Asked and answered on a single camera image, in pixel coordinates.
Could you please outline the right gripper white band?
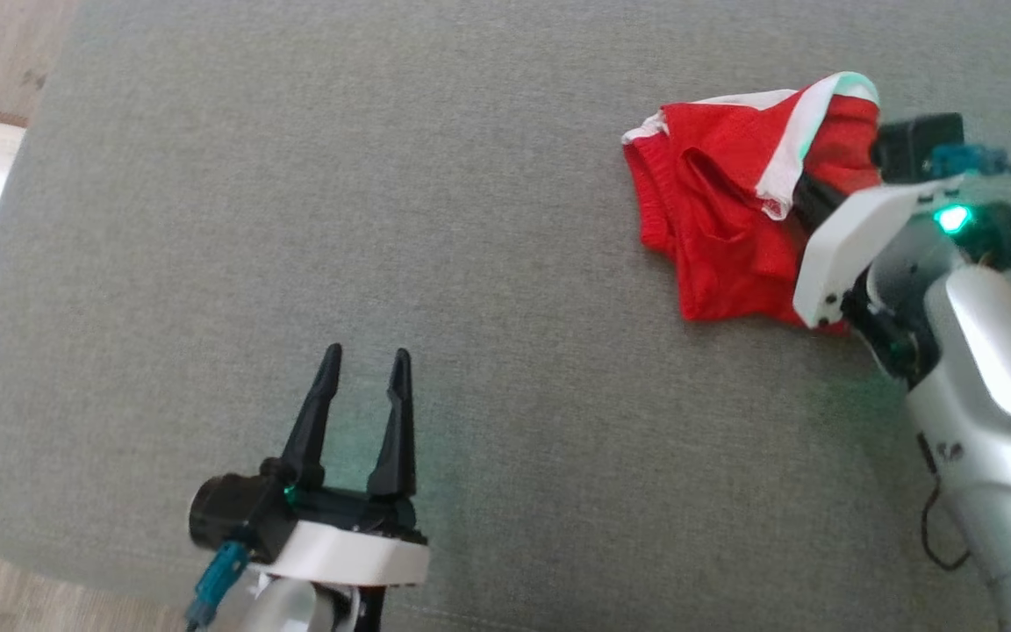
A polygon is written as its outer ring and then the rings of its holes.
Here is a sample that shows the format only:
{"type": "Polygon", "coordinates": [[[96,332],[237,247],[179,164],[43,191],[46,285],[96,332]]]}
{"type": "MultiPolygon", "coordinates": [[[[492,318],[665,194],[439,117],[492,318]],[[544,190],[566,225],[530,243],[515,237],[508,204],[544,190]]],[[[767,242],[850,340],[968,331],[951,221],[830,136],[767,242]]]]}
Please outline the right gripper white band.
{"type": "Polygon", "coordinates": [[[966,176],[884,183],[847,196],[803,172],[791,215],[804,248],[792,305],[807,327],[906,319],[927,288],[964,265],[1011,269],[1011,204],[960,199],[966,176]]]}

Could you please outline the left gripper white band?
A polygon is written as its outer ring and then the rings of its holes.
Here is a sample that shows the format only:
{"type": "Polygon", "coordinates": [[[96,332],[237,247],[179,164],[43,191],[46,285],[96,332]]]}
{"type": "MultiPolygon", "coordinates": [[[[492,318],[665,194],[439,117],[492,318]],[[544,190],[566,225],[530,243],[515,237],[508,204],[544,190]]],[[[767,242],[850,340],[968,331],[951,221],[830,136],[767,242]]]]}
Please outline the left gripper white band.
{"type": "Polygon", "coordinates": [[[281,454],[298,521],[272,563],[257,571],[320,585],[421,585],[432,552],[417,525],[413,380],[408,349],[398,348],[386,395],[388,424],[366,492],[320,488],[326,422],[340,388],[342,346],[329,345],[281,454]]]}

